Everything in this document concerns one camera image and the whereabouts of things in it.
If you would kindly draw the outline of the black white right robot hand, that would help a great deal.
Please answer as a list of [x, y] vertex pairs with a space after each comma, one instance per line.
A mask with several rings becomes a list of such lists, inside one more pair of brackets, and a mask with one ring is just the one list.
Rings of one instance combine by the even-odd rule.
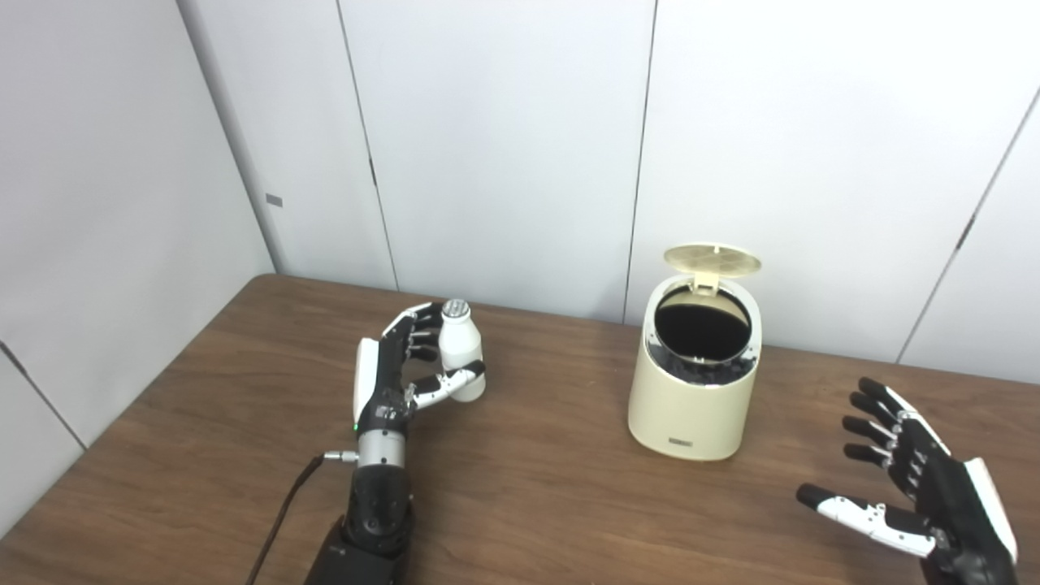
[[863, 377], [850, 401], [862, 416], [844, 416], [843, 429], [866, 442], [844, 446], [844, 455], [884, 470], [912, 508], [811, 483], [799, 485], [796, 500], [917, 558], [929, 584], [1018, 583], [1016, 535], [984, 460], [952, 456], [921, 412], [891, 386]]

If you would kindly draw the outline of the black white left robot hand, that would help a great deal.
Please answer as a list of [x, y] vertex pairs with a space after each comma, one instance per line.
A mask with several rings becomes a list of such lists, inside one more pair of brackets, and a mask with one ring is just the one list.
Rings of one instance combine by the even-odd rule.
[[457, 366], [444, 364], [441, 373], [405, 381], [407, 362], [433, 363], [444, 356], [441, 337], [445, 324], [444, 303], [427, 302], [402, 310], [380, 338], [361, 339], [353, 395], [353, 430], [357, 437], [371, 431], [406, 436], [417, 411], [484, 381], [487, 367], [480, 349], [473, 357], [463, 357]]

